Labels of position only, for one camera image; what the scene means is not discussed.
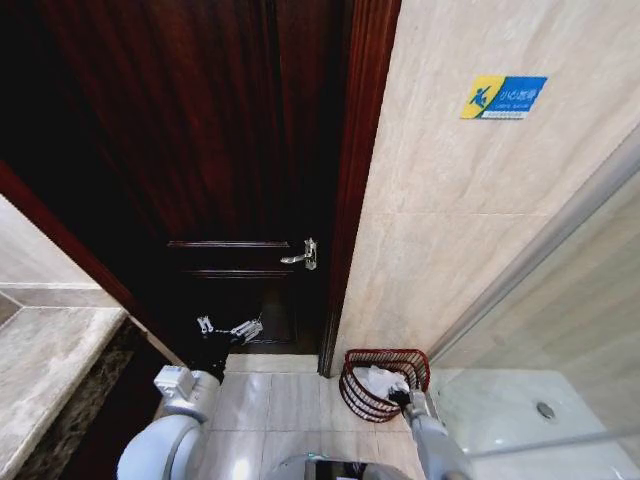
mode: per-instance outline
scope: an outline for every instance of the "glass shower door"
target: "glass shower door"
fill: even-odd
[[[640,478],[640,175],[432,366],[484,478]]]

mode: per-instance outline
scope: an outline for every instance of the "shower drain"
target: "shower drain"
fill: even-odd
[[[536,410],[538,410],[538,413],[547,420],[553,420],[554,418],[556,418],[556,412],[554,412],[553,408],[551,408],[549,404],[545,402],[536,403]]]

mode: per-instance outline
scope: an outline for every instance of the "blue sticker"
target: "blue sticker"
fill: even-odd
[[[546,81],[547,77],[477,77],[461,118],[524,118]]]

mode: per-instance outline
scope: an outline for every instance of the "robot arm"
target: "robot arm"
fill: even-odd
[[[471,480],[471,462],[449,436],[445,426],[429,415],[423,392],[414,390],[402,408],[418,447],[418,457],[429,480]]]
[[[251,320],[230,331],[216,330],[198,318],[205,340],[215,341],[208,372],[166,365],[153,383],[164,397],[167,416],[151,423],[127,445],[118,462],[118,480],[192,480],[204,452],[202,425],[212,414],[232,345],[246,343],[262,331]]]

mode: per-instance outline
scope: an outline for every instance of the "wooden door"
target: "wooden door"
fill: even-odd
[[[126,286],[152,331],[189,360],[206,348],[197,315],[231,327],[262,314],[249,351],[318,352],[353,4],[3,7],[5,38],[20,45],[4,57],[3,160]],[[310,237],[317,270],[280,262]]]

